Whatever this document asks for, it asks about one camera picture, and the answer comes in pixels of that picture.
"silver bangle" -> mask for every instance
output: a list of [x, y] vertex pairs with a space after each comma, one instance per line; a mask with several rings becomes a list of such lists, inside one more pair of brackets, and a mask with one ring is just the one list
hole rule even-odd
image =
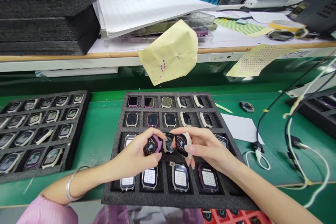
[[70, 177], [70, 179], [69, 179], [69, 181], [68, 181], [68, 183], [67, 183], [67, 185], [66, 185], [65, 195], [66, 195], [66, 198], [68, 199], [68, 201], [70, 201], [70, 202], [72, 202], [72, 201], [77, 201], [77, 200], [79, 200], [80, 198], [82, 198], [82, 197], [84, 196], [84, 194], [83, 194], [83, 195], [81, 195], [81, 196], [79, 196], [79, 197], [77, 197], [77, 198], [74, 198], [74, 197], [72, 197], [72, 196], [70, 195], [70, 183], [71, 183], [72, 179], [74, 178], [74, 176], [77, 174], [77, 172], [79, 172], [79, 171], [82, 170], [83, 168], [90, 168], [90, 166], [82, 166], [82, 167], [79, 167], [79, 168], [73, 173], [73, 175]]

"tape roll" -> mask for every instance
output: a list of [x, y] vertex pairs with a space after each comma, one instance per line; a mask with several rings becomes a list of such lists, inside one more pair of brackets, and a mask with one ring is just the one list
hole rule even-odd
[[286, 20], [274, 20], [271, 23], [269, 23], [268, 26], [273, 29], [287, 30], [293, 33], [299, 29], [306, 27], [304, 24], [296, 23], [294, 21], [286, 21]]

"pink shirt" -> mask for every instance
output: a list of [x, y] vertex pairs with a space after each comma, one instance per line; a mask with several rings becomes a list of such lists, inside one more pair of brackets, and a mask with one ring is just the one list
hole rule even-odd
[[[77, 224], [78, 216], [69, 206], [63, 206], [38, 196], [25, 210], [17, 224]], [[105, 205], [97, 214], [94, 224], [130, 224], [127, 209], [120, 205]], [[183, 210], [184, 224], [204, 224], [199, 209]]]

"green workbench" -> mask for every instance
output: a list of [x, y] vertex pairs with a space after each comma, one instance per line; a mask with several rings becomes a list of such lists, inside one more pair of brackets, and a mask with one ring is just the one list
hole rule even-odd
[[[227, 86], [174, 88], [161, 89], [160, 91], [208, 91], [212, 94], [215, 102], [232, 110], [235, 116], [252, 118], [254, 123], [257, 124], [263, 109], [266, 109], [279, 95], [278, 92], [265, 92], [267, 88], [263, 87], [262, 90], [264, 92], [254, 92], [257, 88], [252, 85], [238, 85], [230, 88]], [[46, 186], [73, 172], [78, 167], [84, 165], [95, 166], [108, 161], [112, 152], [124, 94], [125, 91], [94, 92], [87, 111], [72, 170], [0, 184], [0, 207], [29, 204]], [[0, 105], [3, 106], [14, 98], [17, 97], [1, 97]], [[284, 96], [274, 106], [260, 127], [260, 135], [265, 142], [264, 156], [270, 162], [271, 170], [266, 171], [260, 168], [254, 155], [249, 155], [251, 168], [276, 186], [302, 184], [301, 175], [293, 168], [286, 153], [284, 139], [285, 120], [282, 119], [282, 115], [289, 111], [289, 106], [284, 103], [286, 99], [288, 99], [288, 96]], [[253, 104], [255, 112], [246, 113], [243, 111], [239, 107], [239, 101], [241, 100]], [[328, 161], [330, 170], [335, 170], [335, 139], [299, 114], [294, 117], [292, 135], [299, 137], [305, 144], [321, 153]], [[236, 143], [241, 153], [251, 150], [250, 143], [239, 140], [236, 140]], [[309, 150], [297, 150], [296, 153], [308, 178], [314, 183], [321, 183], [326, 172], [323, 161]], [[334, 181], [336, 181], [336, 174], [331, 173], [330, 182]], [[100, 200], [103, 187], [103, 185], [100, 185], [89, 191], [82, 200]]]

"white cable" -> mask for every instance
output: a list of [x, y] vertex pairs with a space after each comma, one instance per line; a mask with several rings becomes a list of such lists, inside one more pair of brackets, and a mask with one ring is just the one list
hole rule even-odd
[[[248, 152], [245, 153], [246, 165], [247, 165], [248, 167], [250, 167], [250, 165], [249, 165], [249, 160], [248, 160], [248, 158], [247, 158], [247, 155], [248, 155], [249, 153], [255, 153], [255, 155], [256, 155], [256, 157], [257, 157], [257, 161], [258, 161], [259, 165], [260, 165], [262, 168], [264, 168], [265, 170], [270, 170], [270, 169], [271, 169], [271, 165], [269, 164], [268, 160], [261, 154], [261, 151], [259, 151], [259, 150], [255, 150], [255, 152], [254, 152], [254, 151], [248, 151]], [[266, 163], [267, 163], [267, 168], [261, 164], [261, 162], [260, 162], [260, 161], [261, 161], [261, 158], [263, 158], [263, 159], [266, 161]]]

